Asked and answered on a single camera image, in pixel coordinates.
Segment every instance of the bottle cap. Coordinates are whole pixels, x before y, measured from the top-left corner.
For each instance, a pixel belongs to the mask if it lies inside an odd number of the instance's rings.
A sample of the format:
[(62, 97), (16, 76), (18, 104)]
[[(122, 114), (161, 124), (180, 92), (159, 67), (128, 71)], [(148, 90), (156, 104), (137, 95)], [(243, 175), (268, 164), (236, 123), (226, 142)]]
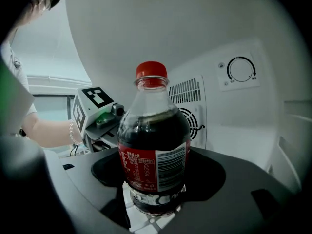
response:
[(146, 61), (136, 68), (136, 79), (144, 76), (168, 77), (166, 67), (157, 61)]

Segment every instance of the plastic bottle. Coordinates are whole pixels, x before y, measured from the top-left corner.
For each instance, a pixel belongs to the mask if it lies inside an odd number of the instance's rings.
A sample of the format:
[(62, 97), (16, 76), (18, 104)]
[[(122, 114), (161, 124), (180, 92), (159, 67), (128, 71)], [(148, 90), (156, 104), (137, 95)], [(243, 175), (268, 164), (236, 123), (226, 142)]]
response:
[(174, 211), (185, 191), (190, 126), (169, 98), (168, 82), (166, 68), (159, 62), (137, 67), (138, 92), (117, 134), (134, 205), (151, 215)]

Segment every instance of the white shirt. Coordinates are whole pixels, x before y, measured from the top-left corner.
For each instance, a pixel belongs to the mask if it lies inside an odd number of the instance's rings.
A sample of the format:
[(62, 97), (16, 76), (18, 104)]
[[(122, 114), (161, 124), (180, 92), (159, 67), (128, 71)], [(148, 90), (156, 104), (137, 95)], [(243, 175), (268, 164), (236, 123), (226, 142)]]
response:
[[(11, 49), (10, 43), (4, 43), (1, 46), (1, 55), (4, 63), (13, 73), (13, 75), (20, 81), (20, 83), (29, 91), (27, 75), (24, 72), (23, 65), (20, 60), (15, 56)], [(26, 115), (36, 112), (34, 104), (32, 104)]]

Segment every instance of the red label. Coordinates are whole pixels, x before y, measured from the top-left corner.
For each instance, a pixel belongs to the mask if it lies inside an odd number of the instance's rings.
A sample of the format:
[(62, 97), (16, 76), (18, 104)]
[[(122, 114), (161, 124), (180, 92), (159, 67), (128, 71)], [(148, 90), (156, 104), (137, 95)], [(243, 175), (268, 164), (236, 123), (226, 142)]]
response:
[(144, 192), (161, 192), (173, 188), (183, 179), (190, 151), (190, 141), (172, 151), (137, 150), (118, 144), (121, 165), (127, 182)]

